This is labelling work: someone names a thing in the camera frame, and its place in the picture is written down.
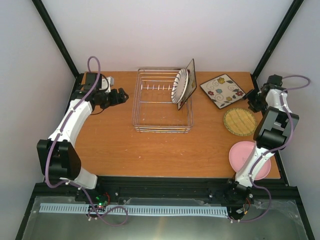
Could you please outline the wire metal dish rack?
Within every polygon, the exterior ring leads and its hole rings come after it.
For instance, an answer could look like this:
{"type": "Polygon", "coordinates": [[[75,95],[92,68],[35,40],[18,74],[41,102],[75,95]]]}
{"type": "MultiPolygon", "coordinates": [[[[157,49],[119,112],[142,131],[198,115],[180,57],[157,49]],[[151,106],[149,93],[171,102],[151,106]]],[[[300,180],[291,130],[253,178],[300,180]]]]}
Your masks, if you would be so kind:
{"type": "Polygon", "coordinates": [[[194,123],[192,98],[181,108],[171,92],[180,67],[142,67],[137,70],[132,125],[141,133],[188,133],[194,123]]]}

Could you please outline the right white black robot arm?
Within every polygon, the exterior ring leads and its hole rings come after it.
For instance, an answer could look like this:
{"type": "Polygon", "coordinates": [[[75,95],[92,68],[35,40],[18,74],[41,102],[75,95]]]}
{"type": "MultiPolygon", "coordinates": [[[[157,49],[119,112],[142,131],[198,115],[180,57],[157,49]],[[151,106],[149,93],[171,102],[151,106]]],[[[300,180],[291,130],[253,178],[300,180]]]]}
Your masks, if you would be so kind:
{"type": "Polygon", "coordinates": [[[238,188],[251,188],[265,163],[291,141],[300,117],[290,110],[287,96],[287,89],[272,83],[266,83],[260,92],[246,95],[254,110],[266,107],[266,111],[253,135],[254,148],[235,174],[238,188]]]}

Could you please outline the square dark rimmed plate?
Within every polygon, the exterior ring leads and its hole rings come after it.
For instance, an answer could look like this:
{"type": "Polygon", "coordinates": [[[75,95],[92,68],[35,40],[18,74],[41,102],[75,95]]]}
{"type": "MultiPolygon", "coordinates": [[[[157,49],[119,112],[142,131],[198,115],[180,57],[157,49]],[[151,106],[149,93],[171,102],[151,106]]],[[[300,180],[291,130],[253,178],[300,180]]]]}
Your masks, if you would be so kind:
{"type": "Polygon", "coordinates": [[[210,79],[202,83],[200,88],[218,109],[226,108],[246,95],[245,91],[228,74],[210,79]]]}

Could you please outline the square floral plate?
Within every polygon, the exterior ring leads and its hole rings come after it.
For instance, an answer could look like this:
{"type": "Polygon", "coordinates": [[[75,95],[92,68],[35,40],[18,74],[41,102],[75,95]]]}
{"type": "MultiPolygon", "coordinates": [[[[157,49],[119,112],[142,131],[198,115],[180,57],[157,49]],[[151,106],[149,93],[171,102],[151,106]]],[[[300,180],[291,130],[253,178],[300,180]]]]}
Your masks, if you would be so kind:
{"type": "Polygon", "coordinates": [[[188,82],[183,98],[178,102],[177,109],[180,111],[183,105],[188,101],[194,91],[197,89],[195,59],[192,58],[187,67],[185,68],[188,72],[188,82]]]}

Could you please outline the round striped white plate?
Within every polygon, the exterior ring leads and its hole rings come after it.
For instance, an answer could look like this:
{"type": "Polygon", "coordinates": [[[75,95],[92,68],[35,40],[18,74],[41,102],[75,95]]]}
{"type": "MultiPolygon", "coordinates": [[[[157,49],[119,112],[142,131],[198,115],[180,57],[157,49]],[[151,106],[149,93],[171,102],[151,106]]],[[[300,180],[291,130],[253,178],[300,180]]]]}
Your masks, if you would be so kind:
{"type": "Polygon", "coordinates": [[[171,102],[177,104],[184,96],[189,81],[189,73],[186,68],[179,70],[172,84],[171,102]]]}

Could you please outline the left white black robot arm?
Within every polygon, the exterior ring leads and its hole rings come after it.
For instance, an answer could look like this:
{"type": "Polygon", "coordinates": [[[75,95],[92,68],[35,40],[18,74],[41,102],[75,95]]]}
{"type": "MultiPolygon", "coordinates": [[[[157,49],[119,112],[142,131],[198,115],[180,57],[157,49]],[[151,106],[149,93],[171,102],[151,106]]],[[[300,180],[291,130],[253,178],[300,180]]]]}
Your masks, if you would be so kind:
{"type": "Polygon", "coordinates": [[[129,95],[123,88],[110,92],[76,90],[70,97],[69,107],[57,129],[38,141],[36,149],[45,183],[49,188],[62,184],[87,189],[92,201],[103,198],[104,188],[97,184],[97,175],[85,170],[75,150],[77,137],[95,107],[102,110],[125,103],[129,95]]]}

